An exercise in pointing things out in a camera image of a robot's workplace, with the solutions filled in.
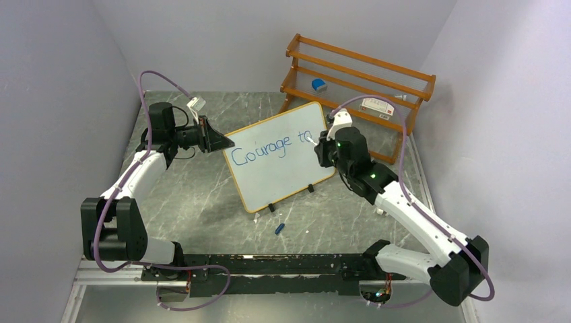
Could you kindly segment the yellow framed whiteboard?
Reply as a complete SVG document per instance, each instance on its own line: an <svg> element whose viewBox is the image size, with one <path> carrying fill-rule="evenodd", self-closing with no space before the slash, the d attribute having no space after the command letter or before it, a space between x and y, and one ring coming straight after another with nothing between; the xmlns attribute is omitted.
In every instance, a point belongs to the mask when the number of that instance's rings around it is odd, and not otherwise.
<svg viewBox="0 0 571 323"><path fill-rule="evenodd" d="M326 123L323 108L310 102L238 129L223 151L244 208L255 213L334 175L319 165L314 145Z"/></svg>

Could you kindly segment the blue marker cap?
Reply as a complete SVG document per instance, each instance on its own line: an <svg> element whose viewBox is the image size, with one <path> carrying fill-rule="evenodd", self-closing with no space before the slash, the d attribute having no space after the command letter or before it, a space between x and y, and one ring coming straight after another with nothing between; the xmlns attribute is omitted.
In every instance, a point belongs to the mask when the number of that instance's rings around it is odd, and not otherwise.
<svg viewBox="0 0 571 323"><path fill-rule="evenodd" d="M278 234L282 231L282 229L283 229L284 227L285 227L285 224L284 224L284 223L280 223L280 224L277 226L277 228L275 229L275 235L278 235Z"/></svg>

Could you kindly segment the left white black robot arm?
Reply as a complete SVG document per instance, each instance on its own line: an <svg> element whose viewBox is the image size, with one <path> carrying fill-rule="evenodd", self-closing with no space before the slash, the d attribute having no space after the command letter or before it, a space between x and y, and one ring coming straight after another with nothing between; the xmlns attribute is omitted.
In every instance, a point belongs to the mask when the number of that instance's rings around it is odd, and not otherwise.
<svg viewBox="0 0 571 323"><path fill-rule="evenodd" d="M81 204L83 253L88 260L140 262L159 265L168 279L181 278L187 269L177 242L148 236L138 204L151 192L158 178L170 167L179 149L197 148L202 153L235 146L215 130L206 116L187 125L176 125L175 106L152 104L149 121L133 160L121 177L99 197Z"/></svg>

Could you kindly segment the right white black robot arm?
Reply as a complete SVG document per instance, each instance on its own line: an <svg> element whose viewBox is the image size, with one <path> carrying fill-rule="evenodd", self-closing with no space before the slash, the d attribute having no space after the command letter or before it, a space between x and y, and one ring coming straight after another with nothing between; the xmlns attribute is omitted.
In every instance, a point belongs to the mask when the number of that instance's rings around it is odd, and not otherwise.
<svg viewBox="0 0 571 323"><path fill-rule="evenodd" d="M416 252L386 240L376 242L364 253L363 268L370 278L387 273L421 281L450 306L476 297L474 290L489 279L485 239L466 236L420 202L396 173L372 160L356 127L339 129L334 135L322 131L314 151L320 166L334 167L353 193L388 213L426 249Z"/></svg>

